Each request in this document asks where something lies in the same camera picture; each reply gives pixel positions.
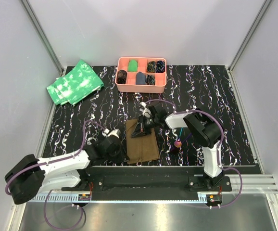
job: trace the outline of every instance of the folded brown fabric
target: folded brown fabric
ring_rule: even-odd
[[[152,128],[150,135],[131,138],[131,133],[136,127],[137,120],[126,121],[126,147],[129,164],[157,160],[160,158],[155,130]]]

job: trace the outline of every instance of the marble pattern tablecloth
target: marble pattern tablecloth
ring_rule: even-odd
[[[148,99],[166,99],[176,104],[177,111],[194,108],[198,103],[204,104],[224,124],[222,163],[254,165],[245,128],[224,66],[168,66],[167,86],[163,94],[119,92],[114,83],[115,66],[94,66],[93,70],[103,80],[104,87],[76,106],[65,104],[56,107],[43,157],[77,150],[82,142],[82,125],[87,119],[93,119],[109,129],[119,128],[126,149],[125,121],[138,117],[139,103]],[[163,105],[168,111],[172,111],[171,105]],[[202,149],[192,137],[183,143],[182,148],[171,151],[180,129],[156,128],[155,131],[160,160],[137,163],[137,165],[195,166],[204,163]],[[185,128],[181,139],[183,140],[188,134],[189,130]],[[91,139],[101,139],[101,131],[95,125],[88,125],[86,138],[87,143]]]

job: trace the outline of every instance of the green cloth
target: green cloth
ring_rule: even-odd
[[[55,104],[69,102],[75,105],[102,86],[103,81],[93,69],[80,60],[67,75],[58,78],[47,90]]]
[[[129,63],[128,63],[128,68],[127,70],[129,72],[137,72],[138,70],[138,62],[134,59],[130,60]]]

